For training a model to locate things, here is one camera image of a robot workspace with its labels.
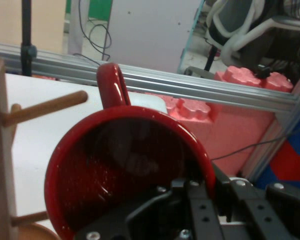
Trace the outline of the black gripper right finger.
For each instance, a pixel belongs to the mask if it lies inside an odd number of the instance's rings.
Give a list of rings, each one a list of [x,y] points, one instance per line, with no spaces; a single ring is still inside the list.
[[[300,188],[274,182],[260,189],[213,169],[217,210],[228,223],[243,222],[254,240],[300,240]]]

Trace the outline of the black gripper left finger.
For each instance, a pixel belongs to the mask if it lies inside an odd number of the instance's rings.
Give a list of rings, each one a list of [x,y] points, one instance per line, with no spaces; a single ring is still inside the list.
[[[81,228],[75,240],[223,240],[204,182],[152,188]]]

